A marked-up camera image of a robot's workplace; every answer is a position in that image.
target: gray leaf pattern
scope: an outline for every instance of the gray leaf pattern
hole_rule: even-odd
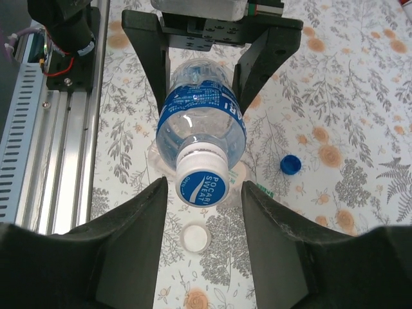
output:
[[[91,219],[162,176],[147,161],[158,110],[122,31],[124,9],[160,15],[150,0],[111,1]],[[246,111],[241,161],[262,191],[330,229],[356,236],[412,223],[412,23],[388,0],[287,0],[284,16],[304,21],[301,46]],[[171,49],[171,70],[197,57],[233,70],[247,49]],[[303,163],[294,176],[279,168],[288,154]],[[239,192],[196,209],[167,180],[154,308],[256,309]],[[180,245],[182,227],[192,222],[212,234],[200,255]]]

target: table surface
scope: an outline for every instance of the table surface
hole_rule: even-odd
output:
[[[161,176],[147,164],[158,112],[125,8],[155,12],[149,0],[111,1],[92,218]],[[411,22],[397,0],[289,0],[284,16],[304,21],[301,47],[245,113],[242,161],[283,205],[339,232],[411,224]],[[171,50],[172,70],[196,57],[233,68],[244,51]],[[279,171],[287,154],[303,162],[295,176]],[[154,308],[256,308],[241,208],[189,207],[169,188]],[[179,242],[193,221],[212,234],[201,255]]]

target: bottle label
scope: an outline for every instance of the bottle label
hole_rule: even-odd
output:
[[[225,197],[226,184],[212,172],[200,171],[188,175],[180,184],[183,199],[198,207],[208,207]]]
[[[180,86],[173,90],[166,98],[157,130],[171,115],[191,108],[220,109],[232,116],[242,128],[243,134],[246,135],[245,123],[233,92],[224,85],[211,80],[205,80],[195,86]]]

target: bottle cap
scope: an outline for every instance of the bottle cap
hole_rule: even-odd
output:
[[[176,161],[176,192],[195,207],[210,207],[229,191],[227,156],[218,146],[198,142],[183,148]]]
[[[298,157],[289,154],[281,160],[281,170],[287,175],[294,175],[302,168],[302,162]]]
[[[211,233],[203,224],[191,223],[180,232],[180,244],[192,253],[202,253],[211,243]]]

